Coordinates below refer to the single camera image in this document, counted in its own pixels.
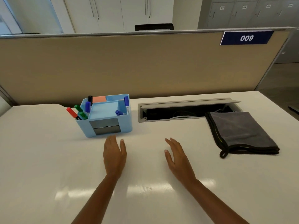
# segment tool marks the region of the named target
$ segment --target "pink sticky note pad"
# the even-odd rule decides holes
[[[92,103],[105,102],[105,101],[106,101],[106,96],[100,96],[100,97],[93,97],[92,98]]]

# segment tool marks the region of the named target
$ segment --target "person's left hand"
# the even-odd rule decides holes
[[[119,150],[116,136],[109,136],[105,141],[103,153],[107,175],[117,179],[121,176],[127,159],[126,145],[123,139],[121,139],[120,145],[121,149]]]

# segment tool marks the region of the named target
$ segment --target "hand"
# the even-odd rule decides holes
[[[121,150],[119,150],[116,136],[109,136],[105,141],[103,153],[107,176],[113,176],[117,179],[121,176],[127,159],[126,145],[123,139],[121,139],[120,145]]]
[[[165,138],[165,141],[170,145],[174,158],[174,161],[172,161],[169,151],[164,151],[169,169],[174,174],[174,176],[185,186],[185,188],[187,188],[188,186],[196,182],[196,177],[192,166],[187,156],[185,155],[180,143],[172,138],[170,138],[170,140]]]

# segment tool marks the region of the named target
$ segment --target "gray microfiber cloth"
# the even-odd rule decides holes
[[[232,154],[279,154],[277,144],[249,112],[206,113],[220,157]]]

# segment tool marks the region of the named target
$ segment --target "white number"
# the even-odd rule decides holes
[[[240,39],[240,41],[251,41],[253,39],[253,35],[251,35],[251,36],[249,36],[249,35],[247,35],[247,36],[245,36],[245,35],[243,35],[242,37],[241,37],[241,39]]]

